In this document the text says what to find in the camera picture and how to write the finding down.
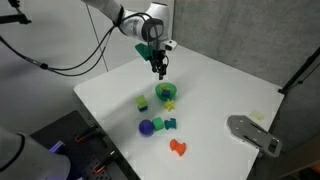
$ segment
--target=gray metal bracket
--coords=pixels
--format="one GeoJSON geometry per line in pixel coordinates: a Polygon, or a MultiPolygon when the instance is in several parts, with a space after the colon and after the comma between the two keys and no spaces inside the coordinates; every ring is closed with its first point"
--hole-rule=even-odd
{"type": "Polygon", "coordinates": [[[279,156],[282,142],[247,116],[230,116],[227,125],[231,133],[242,141],[248,142],[268,156],[279,156]]]}

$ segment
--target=white table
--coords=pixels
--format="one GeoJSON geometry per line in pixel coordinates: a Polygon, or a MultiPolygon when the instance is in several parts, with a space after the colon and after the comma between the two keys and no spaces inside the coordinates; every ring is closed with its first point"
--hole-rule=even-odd
{"type": "Polygon", "coordinates": [[[284,98],[279,87],[181,46],[169,57],[162,82],[178,88],[176,109],[171,112],[155,95],[158,74],[142,58],[74,90],[141,179],[246,179],[258,150],[231,136],[226,119],[255,110],[265,116],[256,123],[269,130],[284,98]],[[135,104],[141,94],[149,104],[142,113],[135,104]],[[139,122],[158,116],[176,118],[177,130],[141,136],[139,122]],[[187,144],[182,157],[169,148],[173,138],[187,144]]]}

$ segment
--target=purple ball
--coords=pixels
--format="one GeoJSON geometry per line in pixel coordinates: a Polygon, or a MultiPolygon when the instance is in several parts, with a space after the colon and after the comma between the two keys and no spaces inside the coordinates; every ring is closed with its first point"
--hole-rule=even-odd
{"type": "Polygon", "coordinates": [[[150,136],[153,133],[153,124],[150,120],[146,119],[140,122],[139,131],[145,136],[150,136]]]}

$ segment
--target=green bowl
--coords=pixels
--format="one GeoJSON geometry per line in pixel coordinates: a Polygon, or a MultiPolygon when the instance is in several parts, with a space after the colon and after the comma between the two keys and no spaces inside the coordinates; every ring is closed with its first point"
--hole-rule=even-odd
{"type": "Polygon", "coordinates": [[[167,99],[174,99],[174,96],[176,95],[177,93],[177,87],[171,83],[160,83],[156,86],[156,94],[158,96],[158,98],[161,100],[161,101],[166,101],[167,99]],[[164,97],[162,96],[162,90],[163,89],[168,89],[170,90],[170,97],[164,97]]]}

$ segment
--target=white wall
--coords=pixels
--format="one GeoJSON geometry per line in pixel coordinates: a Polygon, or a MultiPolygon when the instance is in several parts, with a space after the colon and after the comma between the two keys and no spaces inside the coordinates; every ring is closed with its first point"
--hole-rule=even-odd
{"type": "MultiPolygon", "coordinates": [[[[146,10],[149,2],[121,1],[124,7],[137,10],[146,10]]],[[[173,1],[170,4],[173,12],[173,1]]],[[[51,66],[68,67],[81,62],[98,44],[86,6],[80,0],[28,0],[22,1],[21,9],[33,22],[0,25],[0,34],[27,56],[51,66]]],[[[93,8],[90,11],[101,39],[111,21],[93,8]]],[[[7,1],[0,1],[0,16],[13,13],[16,12],[7,1]]],[[[115,30],[104,54],[109,70],[139,57],[134,50],[137,43],[115,30]]],[[[93,63],[94,60],[78,71],[93,63]]],[[[87,75],[62,77],[24,62],[0,44],[0,125],[32,133],[79,110],[80,101],[73,87],[104,72],[106,67],[101,61],[87,75]]]]}

